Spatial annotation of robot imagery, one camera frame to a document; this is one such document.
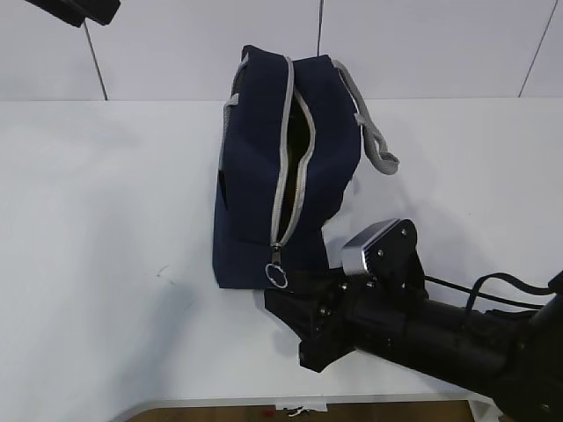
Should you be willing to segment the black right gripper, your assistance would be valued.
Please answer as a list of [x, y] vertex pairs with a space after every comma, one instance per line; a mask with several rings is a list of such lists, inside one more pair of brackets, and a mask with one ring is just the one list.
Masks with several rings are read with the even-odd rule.
[[287, 286], [264, 291], [267, 311], [300, 339], [301, 367], [320, 373], [354, 350], [376, 354], [398, 341], [408, 314], [428, 299], [423, 288], [348, 277], [341, 267], [295, 271]]

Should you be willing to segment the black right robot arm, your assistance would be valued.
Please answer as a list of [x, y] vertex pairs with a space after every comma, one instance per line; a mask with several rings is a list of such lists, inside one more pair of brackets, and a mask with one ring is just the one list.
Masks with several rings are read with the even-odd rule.
[[516, 421], [562, 418], [562, 279], [534, 309], [479, 312], [397, 292], [333, 270], [294, 289], [265, 291], [266, 309], [300, 339], [302, 367], [321, 372], [360, 350], [489, 397]]

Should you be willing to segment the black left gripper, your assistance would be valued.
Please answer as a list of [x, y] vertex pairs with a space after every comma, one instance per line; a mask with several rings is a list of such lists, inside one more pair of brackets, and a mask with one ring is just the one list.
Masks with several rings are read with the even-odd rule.
[[61, 21], [80, 27], [86, 19], [109, 25], [121, 6], [120, 0], [27, 0]]

